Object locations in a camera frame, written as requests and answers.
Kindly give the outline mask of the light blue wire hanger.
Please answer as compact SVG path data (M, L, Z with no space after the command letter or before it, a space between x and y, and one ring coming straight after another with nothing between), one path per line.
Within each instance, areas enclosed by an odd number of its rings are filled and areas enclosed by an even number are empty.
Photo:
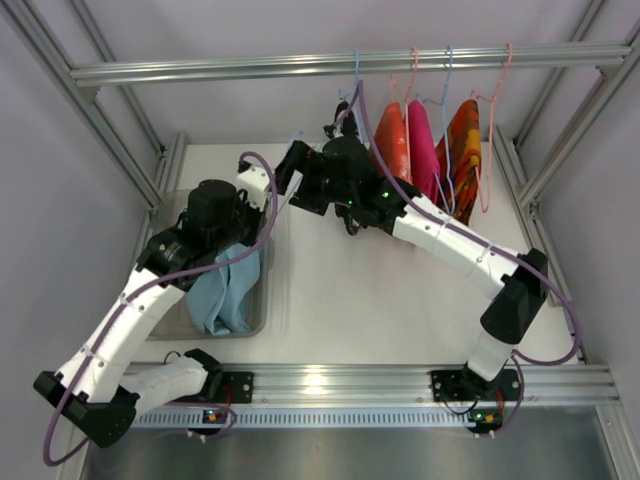
M270 228L267 230L268 236L271 236L275 229L279 214L285 208L293 195L293 192L289 191L289 185L295 171L293 166L293 154L291 151L294 150L296 142L302 141L302 134L302 130L297 130L290 137L283 159L272 172L273 181L269 183L268 192L271 194L271 200L277 203L277 208L271 212L271 216L269 217Z

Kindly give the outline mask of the black white patterned garment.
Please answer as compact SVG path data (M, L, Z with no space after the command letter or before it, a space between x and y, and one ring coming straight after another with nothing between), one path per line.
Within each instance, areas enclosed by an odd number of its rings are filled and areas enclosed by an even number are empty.
M377 174L368 151L360 140L354 112L344 114L347 107L348 102L341 100L335 110L334 123L324 126L329 141L322 147L322 153L346 162L349 186L354 186L356 194L359 194L364 190L364 185L372 181Z

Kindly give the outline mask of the light blue trousers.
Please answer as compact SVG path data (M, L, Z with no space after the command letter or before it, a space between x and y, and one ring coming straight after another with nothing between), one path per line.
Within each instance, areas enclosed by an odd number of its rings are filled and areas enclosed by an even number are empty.
M197 279L186 295L186 307L200 332L223 336L251 331L247 296L260 278L261 260L258 249Z

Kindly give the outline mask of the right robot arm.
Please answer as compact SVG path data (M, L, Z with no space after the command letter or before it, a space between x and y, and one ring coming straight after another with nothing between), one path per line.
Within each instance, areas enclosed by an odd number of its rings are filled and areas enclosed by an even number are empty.
M275 170L279 193L286 192L294 174L301 182L291 205L317 215L335 206L351 234L373 227L419 247L489 298L460 386L475 397L496 389L507 360L547 299L546 255L536 249L526 254L503 250L477 236L409 183L378 173L356 139L333 139L322 151L294 141Z

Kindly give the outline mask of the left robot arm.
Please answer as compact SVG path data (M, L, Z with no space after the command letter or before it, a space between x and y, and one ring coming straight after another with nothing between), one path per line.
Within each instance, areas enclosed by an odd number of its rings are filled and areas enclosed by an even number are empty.
M149 240L89 340L58 370L41 372L35 391L100 448L116 443L137 417L156 407L176 400L214 401L223 366L201 349L141 374L126 370L205 266L234 244L256 243L276 195L265 173L243 173L234 183L201 182L177 224Z

